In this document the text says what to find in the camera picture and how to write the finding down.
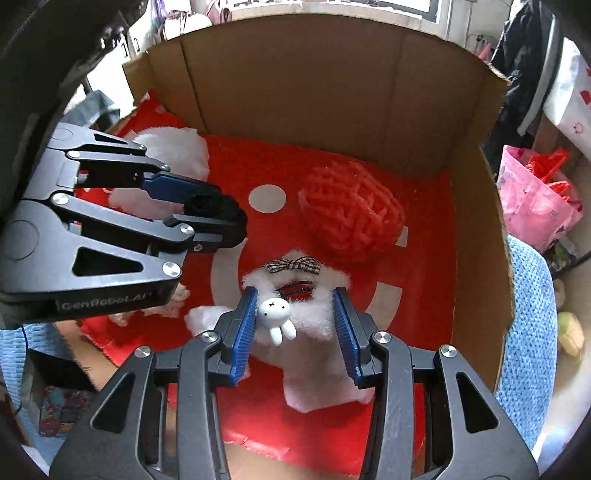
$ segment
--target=white circle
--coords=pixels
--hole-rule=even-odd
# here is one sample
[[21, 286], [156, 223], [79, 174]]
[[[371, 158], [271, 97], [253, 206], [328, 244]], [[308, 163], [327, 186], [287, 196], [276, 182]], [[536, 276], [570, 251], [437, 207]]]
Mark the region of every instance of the white circle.
[[275, 213], [285, 205], [285, 192], [277, 185], [259, 185], [251, 191], [248, 203], [257, 212]]

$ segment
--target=silver screw head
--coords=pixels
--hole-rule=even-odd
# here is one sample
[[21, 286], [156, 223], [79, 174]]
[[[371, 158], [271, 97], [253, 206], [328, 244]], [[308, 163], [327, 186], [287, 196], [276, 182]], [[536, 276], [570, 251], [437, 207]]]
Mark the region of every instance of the silver screw head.
[[441, 354], [448, 358], [453, 358], [457, 355], [456, 347], [453, 345], [443, 345], [440, 350]]
[[179, 227], [181, 228], [182, 233], [186, 235], [193, 235], [195, 233], [193, 227], [191, 225], [187, 225], [186, 223], [181, 223]]
[[392, 335], [390, 335], [388, 332], [375, 332], [374, 339], [378, 343], [388, 343], [390, 340], [392, 340]]
[[51, 197], [51, 201], [56, 205], [65, 205], [70, 200], [70, 197], [65, 193], [56, 193]]
[[164, 272], [164, 275], [166, 275], [167, 277], [177, 278], [181, 274], [181, 267], [179, 267], [174, 262], [165, 262], [162, 265], [162, 271]]
[[142, 345], [135, 349], [134, 355], [137, 358], [146, 358], [147, 356], [150, 356], [151, 353], [152, 350], [149, 346]]
[[203, 332], [200, 338], [202, 342], [213, 343], [217, 340], [218, 336], [219, 335], [213, 330], [208, 330], [207, 332]]

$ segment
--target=plaid ribbon bow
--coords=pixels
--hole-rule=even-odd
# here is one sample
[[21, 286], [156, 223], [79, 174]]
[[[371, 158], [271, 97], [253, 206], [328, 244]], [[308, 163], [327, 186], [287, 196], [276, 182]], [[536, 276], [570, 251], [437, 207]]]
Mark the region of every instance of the plaid ribbon bow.
[[314, 257], [300, 257], [296, 260], [280, 258], [265, 264], [269, 273], [282, 272], [284, 270], [301, 270], [302, 272], [318, 275], [320, 273], [320, 262]]

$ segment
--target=pink bag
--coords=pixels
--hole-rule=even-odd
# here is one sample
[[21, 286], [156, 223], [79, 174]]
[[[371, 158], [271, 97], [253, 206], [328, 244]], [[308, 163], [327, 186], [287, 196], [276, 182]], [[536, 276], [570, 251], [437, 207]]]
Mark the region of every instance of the pink bag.
[[[507, 233], [543, 253], [581, 220], [583, 205], [574, 187], [567, 202], [525, 168], [533, 154], [506, 145], [496, 186]], [[567, 178], [558, 171], [554, 180]]]

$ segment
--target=red fruit net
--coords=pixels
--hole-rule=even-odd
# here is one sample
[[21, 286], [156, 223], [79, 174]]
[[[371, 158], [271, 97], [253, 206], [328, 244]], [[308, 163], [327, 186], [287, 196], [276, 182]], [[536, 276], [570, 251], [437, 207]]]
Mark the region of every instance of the red fruit net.
[[400, 202], [358, 162], [312, 169], [298, 198], [310, 232], [342, 260], [367, 260], [404, 226]]

